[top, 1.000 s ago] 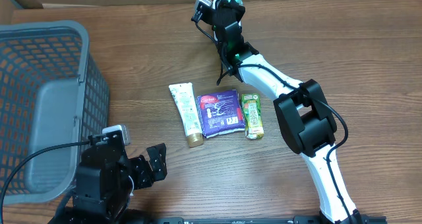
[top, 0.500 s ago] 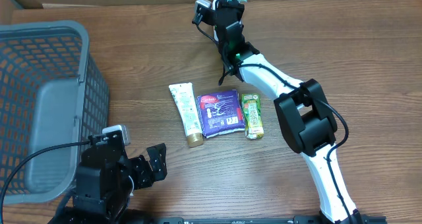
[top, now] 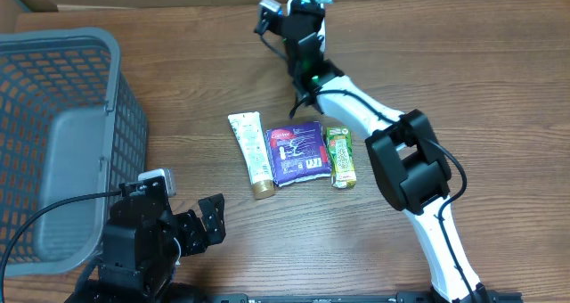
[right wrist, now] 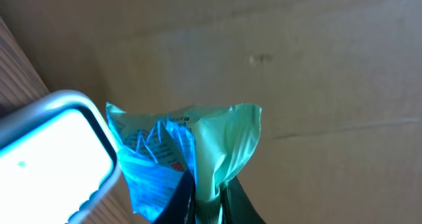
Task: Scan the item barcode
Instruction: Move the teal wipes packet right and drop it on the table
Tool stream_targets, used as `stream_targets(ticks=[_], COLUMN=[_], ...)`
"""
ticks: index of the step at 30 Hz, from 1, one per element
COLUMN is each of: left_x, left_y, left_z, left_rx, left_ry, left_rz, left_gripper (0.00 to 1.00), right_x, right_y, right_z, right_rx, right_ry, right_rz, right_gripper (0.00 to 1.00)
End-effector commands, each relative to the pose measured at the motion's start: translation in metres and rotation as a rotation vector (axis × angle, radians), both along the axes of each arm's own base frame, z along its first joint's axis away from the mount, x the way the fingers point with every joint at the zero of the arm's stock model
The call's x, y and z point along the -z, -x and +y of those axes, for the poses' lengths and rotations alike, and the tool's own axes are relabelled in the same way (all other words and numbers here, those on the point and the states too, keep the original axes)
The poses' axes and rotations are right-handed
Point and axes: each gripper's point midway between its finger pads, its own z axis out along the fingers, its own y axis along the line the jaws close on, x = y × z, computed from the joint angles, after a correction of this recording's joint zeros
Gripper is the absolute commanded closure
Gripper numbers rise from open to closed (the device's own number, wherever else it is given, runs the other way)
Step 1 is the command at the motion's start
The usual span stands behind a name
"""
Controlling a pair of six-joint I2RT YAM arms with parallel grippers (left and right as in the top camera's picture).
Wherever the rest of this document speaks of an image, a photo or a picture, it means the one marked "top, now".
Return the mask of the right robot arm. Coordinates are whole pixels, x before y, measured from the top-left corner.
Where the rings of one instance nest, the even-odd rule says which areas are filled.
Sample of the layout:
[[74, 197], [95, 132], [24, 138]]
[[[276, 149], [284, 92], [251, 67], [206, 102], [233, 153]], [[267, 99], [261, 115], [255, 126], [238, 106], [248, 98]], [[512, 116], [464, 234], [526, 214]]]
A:
[[450, 192], [452, 171], [465, 171], [437, 141], [428, 117], [388, 108], [325, 57], [325, 8], [317, 0], [261, 0], [257, 16], [257, 34], [270, 31], [282, 39], [277, 54], [287, 63], [296, 106], [312, 106], [363, 137], [379, 191], [418, 237], [433, 301], [490, 301], [452, 218], [451, 205], [464, 193]]

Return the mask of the purple sanitary pad pack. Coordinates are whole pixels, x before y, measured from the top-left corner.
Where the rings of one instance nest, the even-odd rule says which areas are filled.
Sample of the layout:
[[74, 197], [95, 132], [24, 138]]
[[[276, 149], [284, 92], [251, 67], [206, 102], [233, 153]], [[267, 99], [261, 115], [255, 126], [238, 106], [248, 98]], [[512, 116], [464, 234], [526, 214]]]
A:
[[265, 139], [273, 181], [278, 187], [330, 176], [319, 121], [269, 129]]

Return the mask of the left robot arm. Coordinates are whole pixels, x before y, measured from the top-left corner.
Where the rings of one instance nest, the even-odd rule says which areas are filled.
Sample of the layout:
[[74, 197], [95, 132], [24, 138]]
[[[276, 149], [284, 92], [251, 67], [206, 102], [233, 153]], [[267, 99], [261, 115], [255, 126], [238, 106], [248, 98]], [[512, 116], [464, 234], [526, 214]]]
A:
[[102, 231], [102, 254], [79, 277], [68, 302], [209, 302], [195, 286], [174, 281], [176, 263], [221, 243], [225, 236], [224, 196], [198, 201], [175, 214], [167, 180], [153, 177], [120, 186]]

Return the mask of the green drink carton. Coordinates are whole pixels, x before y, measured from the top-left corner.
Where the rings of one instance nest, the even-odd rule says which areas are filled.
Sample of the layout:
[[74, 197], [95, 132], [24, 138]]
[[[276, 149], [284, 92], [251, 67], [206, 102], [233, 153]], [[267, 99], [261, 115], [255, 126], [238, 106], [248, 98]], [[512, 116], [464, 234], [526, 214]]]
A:
[[331, 164], [332, 186], [338, 189], [354, 187], [357, 178], [351, 131], [347, 127], [328, 127], [325, 137]]

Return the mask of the white cosmetic tube gold cap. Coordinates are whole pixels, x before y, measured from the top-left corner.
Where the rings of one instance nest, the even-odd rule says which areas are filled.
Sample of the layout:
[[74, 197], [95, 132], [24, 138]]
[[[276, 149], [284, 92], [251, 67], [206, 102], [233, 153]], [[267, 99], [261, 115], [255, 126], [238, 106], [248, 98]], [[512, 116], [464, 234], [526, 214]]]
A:
[[267, 155], [260, 113], [231, 114], [229, 123], [246, 161], [249, 180], [256, 200], [275, 194], [273, 171]]

